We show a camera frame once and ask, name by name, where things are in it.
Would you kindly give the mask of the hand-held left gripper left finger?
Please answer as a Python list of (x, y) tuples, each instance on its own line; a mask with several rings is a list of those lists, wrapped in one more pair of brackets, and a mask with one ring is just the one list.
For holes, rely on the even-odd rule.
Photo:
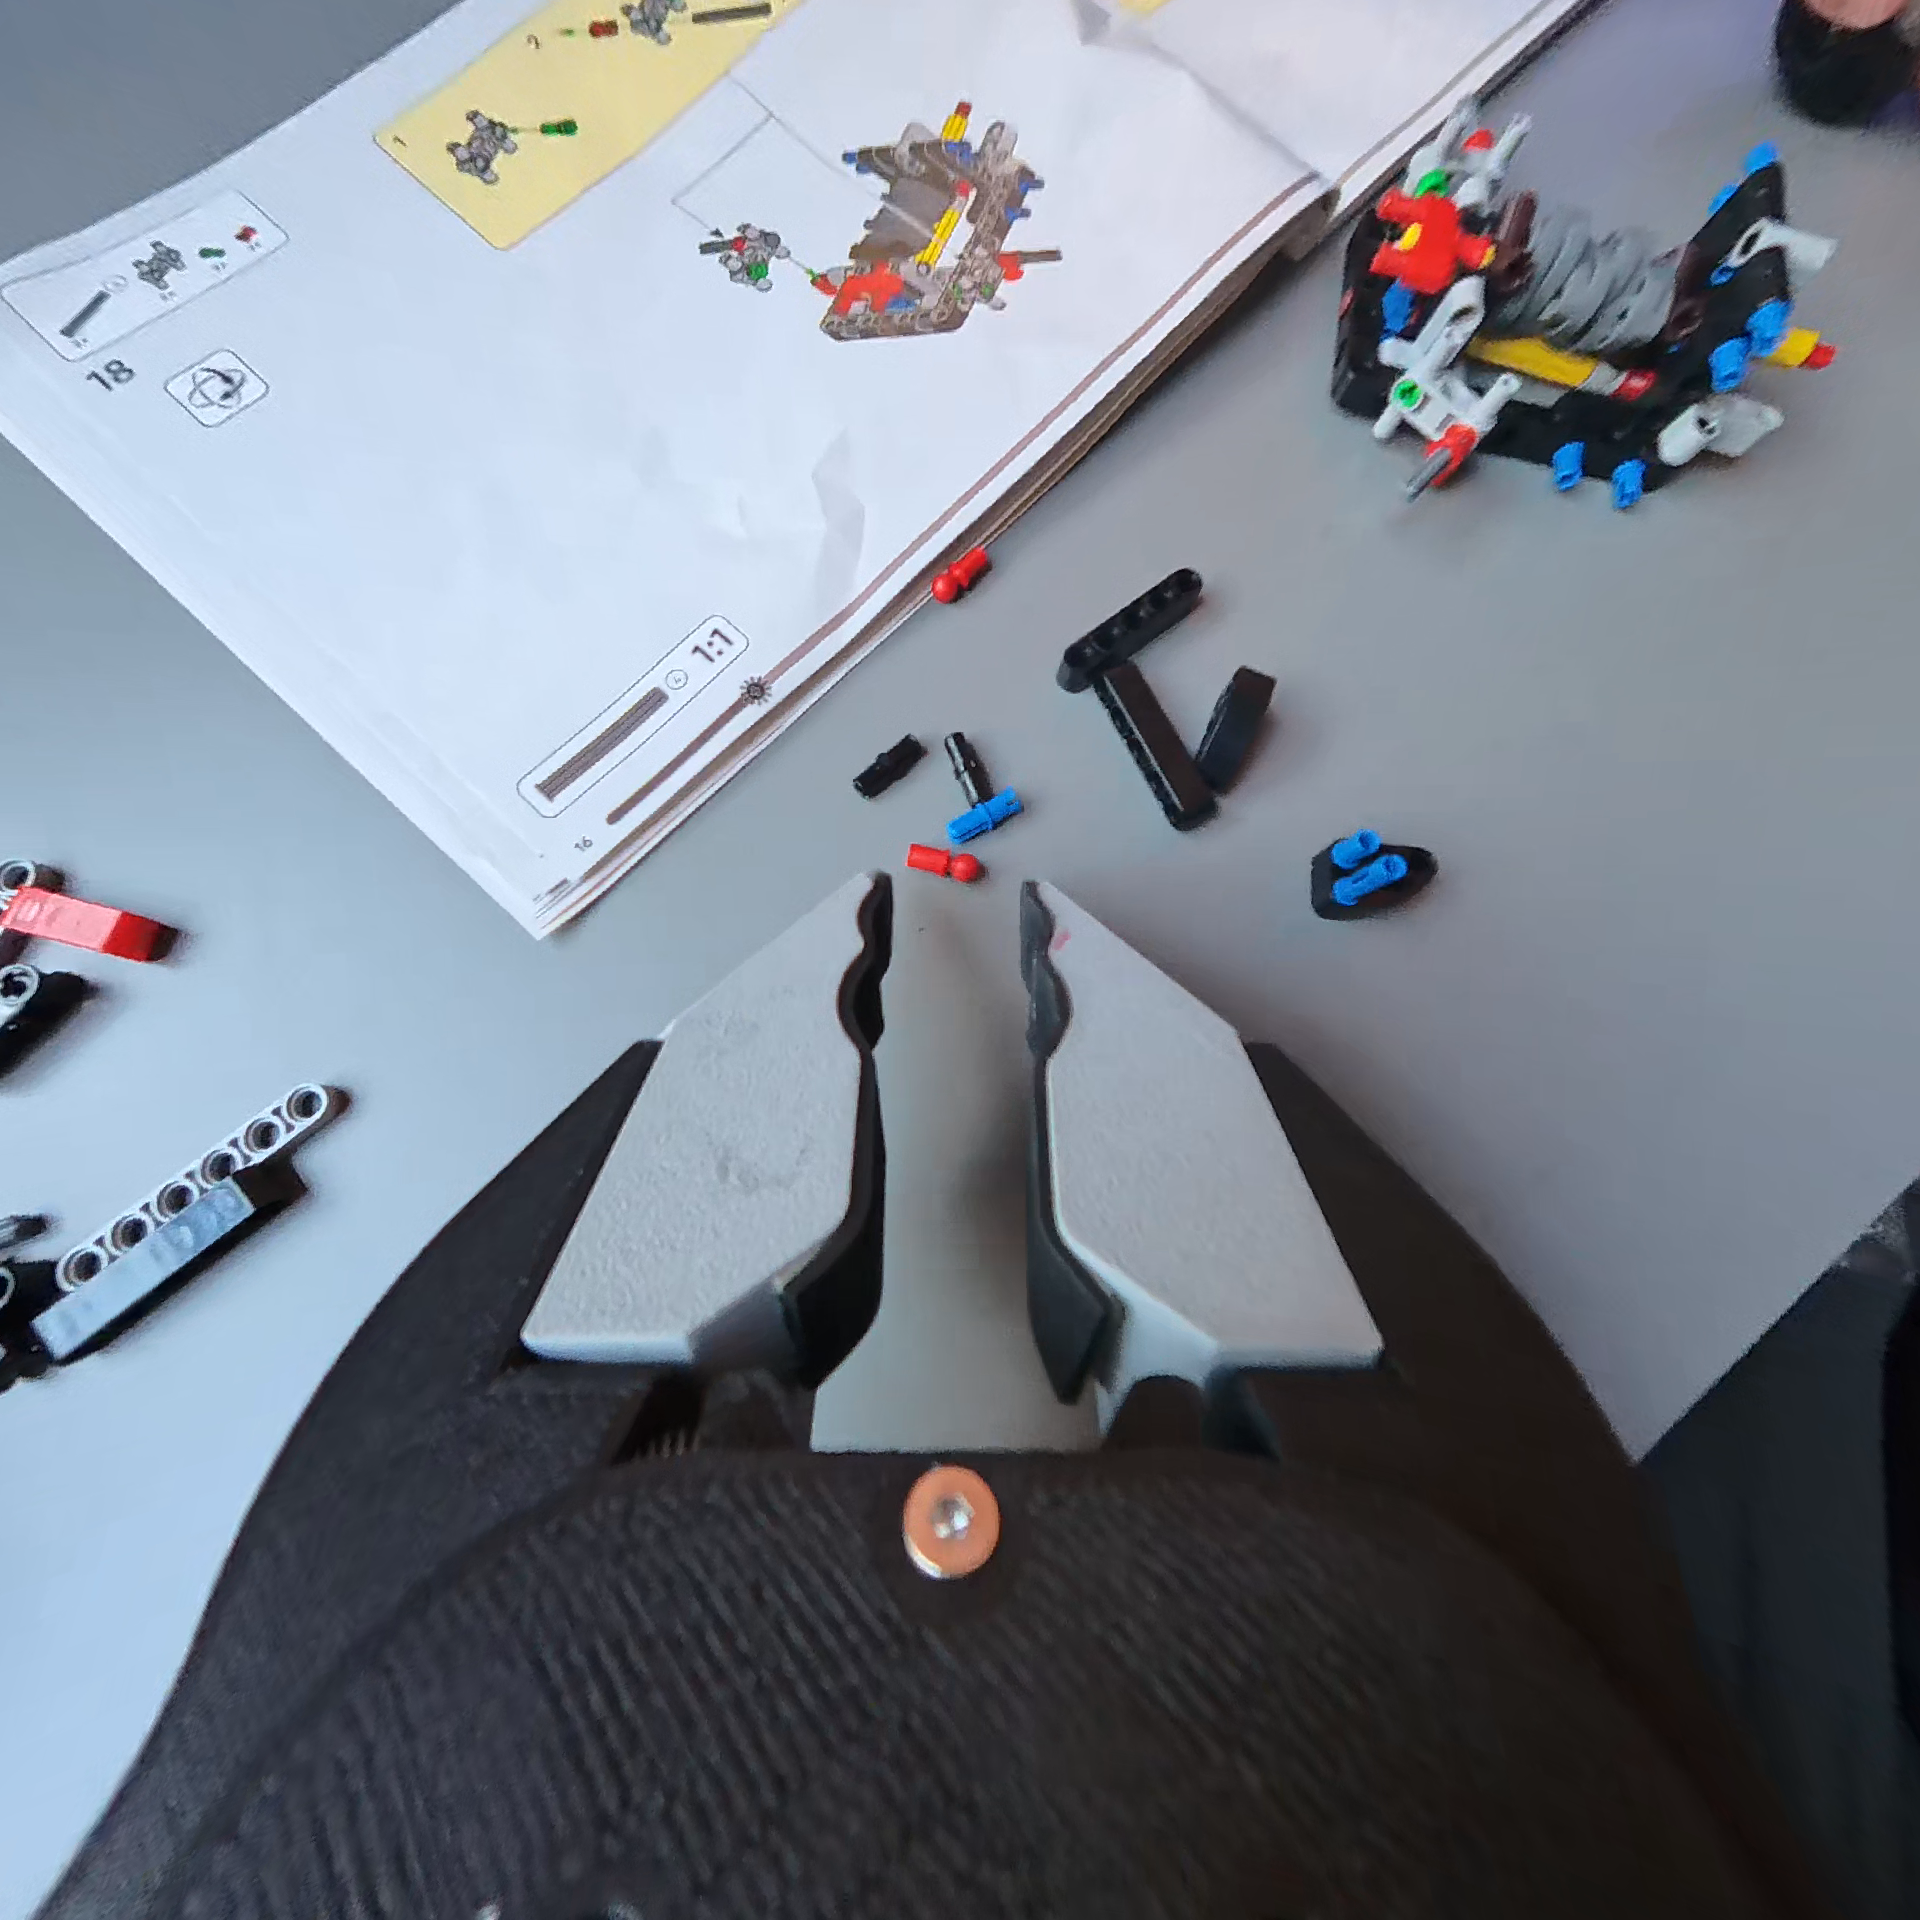
[(864, 871), (662, 1032), (532, 1309), (542, 1359), (821, 1384), (880, 1303), (872, 1053), (893, 885)]

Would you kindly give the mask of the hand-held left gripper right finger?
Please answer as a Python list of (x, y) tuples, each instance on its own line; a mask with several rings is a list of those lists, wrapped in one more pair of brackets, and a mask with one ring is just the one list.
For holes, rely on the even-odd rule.
[(1054, 1397), (1372, 1369), (1386, 1341), (1237, 1026), (1023, 879), (1026, 1309)]

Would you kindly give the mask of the black angled lego piece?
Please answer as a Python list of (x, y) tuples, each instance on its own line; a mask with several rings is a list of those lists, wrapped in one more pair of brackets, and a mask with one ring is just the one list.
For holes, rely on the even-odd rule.
[(1380, 914), (1388, 914), (1388, 911), (1410, 902), (1412, 897), (1418, 897), (1419, 891), (1427, 885), (1431, 885), (1432, 878), (1437, 874), (1437, 861), (1436, 861), (1431, 849), (1414, 848), (1414, 846), (1394, 846), (1394, 843), (1386, 843), (1386, 839), (1383, 839), (1380, 854), (1403, 857), (1406, 878), (1399, 885), (1388, 887), (1376, 896), (1363, 897), (1354, 906), (1344, 906), (1344, 905), (1340, 905), (1331, 897), (1331, 882), (1338, 874), (1341, 874), (1341, 871), (1333, 867), (1333, 863), (1327, 861), (1327, 848), (1331, 846), (1316, 849), (1311, 854), (1311, 863), (1309, 863), (1309, 906), (1311, 906), (1314, 917), (1320, 919), (1320, 921), (1378, 919)]

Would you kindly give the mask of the long black lego beam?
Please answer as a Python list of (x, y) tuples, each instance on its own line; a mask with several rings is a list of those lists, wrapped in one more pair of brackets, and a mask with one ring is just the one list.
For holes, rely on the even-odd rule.
[(1198, 771), (1140, 666), (1131, 663), (1110, 664), (1095, 674), (1092, 691), (1168, 825), (1178, 832), (1191, 832), (1213, 821), (1215, 792)]

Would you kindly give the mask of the curved black lego piece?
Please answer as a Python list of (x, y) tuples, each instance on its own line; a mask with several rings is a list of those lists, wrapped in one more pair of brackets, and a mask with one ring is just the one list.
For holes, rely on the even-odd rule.
[(1238, 664), (1231, 671), (1192, 749), (1192, 768), (1212, 792), (1231, 790), (1240, 776), (1260, 743), (1276, 691), (1276, 679), (1252, 664)]

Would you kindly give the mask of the pile of loose lego pieces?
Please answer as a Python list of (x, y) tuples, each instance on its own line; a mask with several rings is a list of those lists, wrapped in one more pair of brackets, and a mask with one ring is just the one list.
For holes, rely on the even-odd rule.
[[(35, 962), (35, 945), (154, 963), (179, 935), (150, 917), (71, 894), (56, 866), (10, 854), (2, 937), (2, 1071), (13, 1074), (92, 993), (79, 973)], [(298, 1150), (348, 1109), (341, 1087), (295, 1083), (56, 1256), (24, 1256), (52, 1218), (6, 1214), (2, 1386), (100, 1353), (286, 1211), (303, 1191)]]

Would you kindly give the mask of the black five-hole lego beam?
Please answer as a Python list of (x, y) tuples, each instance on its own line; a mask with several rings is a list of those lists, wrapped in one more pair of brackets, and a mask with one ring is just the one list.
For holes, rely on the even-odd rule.
[(1200, 605), (1203, 594), (1204, 579), (1198, 569), (1172, 569), (1062, 648), (1059, 687), (1084, 691), (1118, 664), (1131, 663), (1149, 641), (1180, 626)]

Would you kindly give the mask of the lego instruction booklet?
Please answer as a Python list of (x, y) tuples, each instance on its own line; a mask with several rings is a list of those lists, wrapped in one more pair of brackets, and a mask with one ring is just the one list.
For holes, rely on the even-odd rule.
[(538, 937), (1582, 3), (460, 3), (5, 263), (5, 433)]

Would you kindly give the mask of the lego engine chassis assembly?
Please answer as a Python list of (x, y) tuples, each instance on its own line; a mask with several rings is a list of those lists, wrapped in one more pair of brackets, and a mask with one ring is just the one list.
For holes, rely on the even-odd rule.
[(1376, 192), (1341, 257), (1331, 397), (1374, 442), (1418, 450), (1408, 503), (1494, 458), (1629, 512), (1784, 425), (1755, 374), (1835, 361), (1797, 318), (1835, 242), (1787, 221), (1766, 141), (1682, 243), (1656, 246), (1518, 190), (1527, 129), (1468, 101)]

